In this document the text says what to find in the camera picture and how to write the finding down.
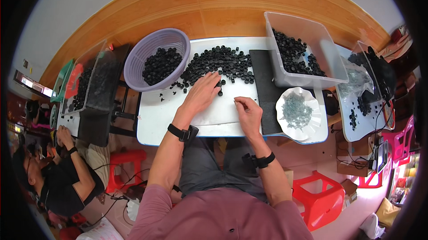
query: cardboard box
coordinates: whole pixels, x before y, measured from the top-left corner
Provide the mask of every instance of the cardboard box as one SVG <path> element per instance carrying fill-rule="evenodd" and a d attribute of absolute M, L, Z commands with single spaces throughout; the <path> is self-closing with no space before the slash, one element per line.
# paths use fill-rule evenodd
<path fill-rule="evenodd" d="M 290 168 L 284 168 L 282 167 L 282 169 L 284 170 L 284 173 L 286 174 L 288 183 L 290 184 L 290 187 L 293 188 L 293 171 Z"/>
<path fill-rule="evenodd" d="M 358 185 L 353 183 L 350 179 L 346 179 L 341 183 L 343 189 L 345 189 L 345 197 L 343 199 L 342 210 L 347 208 L 352 202 L 357 200 L 356 189 Z"/>
<path fill-rule="evenodd" d="M 373 159 L 374 137 L 365 136 L 359 141 L 347 142 L 343 134 L 339 134 L 336 142 L 337 146 L 337 173 L 367 177 L 373 169 L 369 168 L 368 162 L 361 159 Z"/>

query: white table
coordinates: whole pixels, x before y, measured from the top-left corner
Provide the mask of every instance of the white table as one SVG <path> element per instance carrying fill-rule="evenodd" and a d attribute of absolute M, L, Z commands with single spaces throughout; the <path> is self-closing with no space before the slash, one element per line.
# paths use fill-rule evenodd
<path fill-rule="evenodd" d="M 337 49 L 342 57 L 348 58 L 351 54 L 350 50 L 341 46 L 337 45 Z M 370 104 L 372 111 L 366 116 L 363 116 L 360 109 L 358 109 L 358 101 L 355 95 L 350 95 L 346 100 L 344 100 L 344 98 L 341 98 L 340 94 L 337 93 L 337 99 L 339 101 L 340 115 L 342 116 L 342 129 L 346 141 L 358 141 L 370 132 L 381 129 L 385 125 L 385 117 L 383 112 L 381 112 L 383 101 Z M 351 109 L 353 109 L 357 115 L 355 130 L 352 130 L 352 126 L 350 125 L 351 121 L 349 119 L 349 115 L 351 114 Z"/>
<path fill-rule="evenodd" d="M 56 108 L 56 110 L 60 112 L 61 109 L 62 109 L 62 102 L 60 106 Z M 79 132 L 79 124 L 80 124 L 80 112 L 67 114 L 67 115 L 61 115 L 61 113 L 58 113 L 56 129 L 58 129 L 60 126 L 65 126 L 70 130 L 70 133 L 72 134 L 72 136 L 77 137 Z"/>
<path fill-rule="evenodd" d="M 267 50 L 265 37 L 222 37 L 197 39 L 190 41 L 190 59 L 195 53 L 210 50 L 212 47 L 225 45 L 226 47 L 239 47 L 239 51 L 248 54 L 249 50 Z M 226 85 L 222 86 L 223 96 L 216 97 L 213 103 L 202 113 L 195 116 L 192 125 L 199 128 L 199 137 L 243 137 L 244 133 L 238 120 L 238 112 L 234 104 L 234 97 L 244 96 L 257 99 L 258 95 L 255 84 L 244 84 L 237 79 L 234 84 L 225 76 Z M 158 146 L 167 127 L 174 118 L 177 108 L 183 103 L 187 93 L 174 87 L 167 87 L 163 90 L 144 92 L 141 96 L 136 136 L 138 141 L 143 145 Z M 315 98 L 318 100 L 321 109 L 321 126 L 319 131 L 312 138 L 299 142 L 301 144 L 312 144 L 323 142 L 328 136 L 327 115 L 324 107 L 324 98 L 321 90 L 314 90 Z M 283 133 L 271 136 L 286 136 Z"/>

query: red plastic lid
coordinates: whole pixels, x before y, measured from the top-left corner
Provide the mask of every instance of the red plastic lid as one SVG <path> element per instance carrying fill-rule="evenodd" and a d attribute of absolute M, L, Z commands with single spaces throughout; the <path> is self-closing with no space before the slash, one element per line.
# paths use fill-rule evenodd
<path fill-rule="evenodd" d="M 79 77 L 83 73 L 83 65 L 77 64 L 74 67 L 70 77 L 68 78 L 67 89 L 66 89 L 66 99 L 69 99 L 78 94 L 79 87 Z"/>

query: black foam mat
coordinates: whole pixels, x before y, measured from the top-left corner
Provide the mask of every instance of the black foam mat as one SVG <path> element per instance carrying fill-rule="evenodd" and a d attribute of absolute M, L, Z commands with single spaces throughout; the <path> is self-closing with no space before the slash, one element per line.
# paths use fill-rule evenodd
<path fill-rule="evenodd" d="M 261 132 L 263 135 L 282 133 L 282 129 L 276 120 L 275 105 L 281 94 L 289 87 L 276 87 L 272 65 L 270 63 L 268 50 L 249 50 L 251 61 L 253 63 L 253 72 L 257 94 L 259 96 L 259 105 L 263 109 L 261 116 Z"/>

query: gray shorts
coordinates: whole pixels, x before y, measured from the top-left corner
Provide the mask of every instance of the gray shorts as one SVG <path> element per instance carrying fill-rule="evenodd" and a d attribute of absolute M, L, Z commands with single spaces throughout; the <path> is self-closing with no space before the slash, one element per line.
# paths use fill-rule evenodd
<path fill-rule="evenodd" d="M 252 173 L 242 156 L 254 151 L 246 138 L 227 138 L 223 170 L 216 162 L 210 138 L 195 138 L 183 151 L 179 188 L 183 195 L 213 188 L 227 187 L 247 192 L 263 202 L 267 197 L 259 173 Z"/>

